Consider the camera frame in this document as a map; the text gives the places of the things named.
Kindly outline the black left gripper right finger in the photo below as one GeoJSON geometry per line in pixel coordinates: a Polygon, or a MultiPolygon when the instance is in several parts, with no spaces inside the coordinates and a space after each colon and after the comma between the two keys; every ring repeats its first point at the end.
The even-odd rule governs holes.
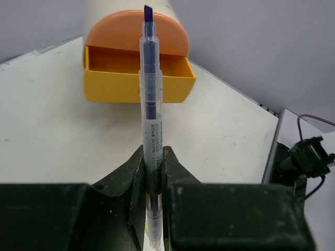
{"type": "Polygon", "coordinates": [[[313,250],[304,211],[290,188],[205,184],[163,149],[165,250],[313,250]]]}

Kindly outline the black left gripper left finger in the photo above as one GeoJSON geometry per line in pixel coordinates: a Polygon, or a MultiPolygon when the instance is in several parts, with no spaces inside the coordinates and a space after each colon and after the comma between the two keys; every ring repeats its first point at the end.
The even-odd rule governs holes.
{"type": "Polygon", "coordinates": [[[1,250],[143,250],[143,149],[98,182],[1,185],[1,250]]]}

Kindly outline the grey gel pen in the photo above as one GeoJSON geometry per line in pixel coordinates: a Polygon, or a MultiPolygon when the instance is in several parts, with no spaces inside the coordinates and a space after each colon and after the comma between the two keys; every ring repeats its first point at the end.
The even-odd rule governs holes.
{"type": "Polygon", "coordinates": [[[140,38],[140,103],[143,131],[143,160],[146,175],[147,225],[149,244],[158,249],[162,237],[162,185],[163,161],[162,103],[163,75],[160,69],[160,47],[153,9],[145,5],[142,37],[140,38]]]}

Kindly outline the round three-drawer storage box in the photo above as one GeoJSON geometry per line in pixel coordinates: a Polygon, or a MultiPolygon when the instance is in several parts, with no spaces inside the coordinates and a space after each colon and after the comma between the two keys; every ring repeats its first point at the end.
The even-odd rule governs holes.
{"type": "Polygon", "coordinates": [[[169,1],[86,2],[83,90],[93,102],[140,101],[139,70],[144,7],[153,9],[163,73],[163,101],[182,103],[196,77],[188,62],[189,39],[169,1]]]}

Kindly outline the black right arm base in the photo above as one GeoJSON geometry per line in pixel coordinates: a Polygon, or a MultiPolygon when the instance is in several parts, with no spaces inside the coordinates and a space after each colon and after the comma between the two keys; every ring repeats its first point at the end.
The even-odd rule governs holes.
{"type": "Polygon", "coordinates": [[[282,143],[277,145],[270,175],[270,183],[289,186],[294,196],[305,201],[325,182],[330,166],[334,164],[334,153],[328,153],[321,145],[323,137],[313,137],[296,143],[291,149],[282,143]],[[308,178],[321,178],[320,184],[308,194],[308,178]]]}

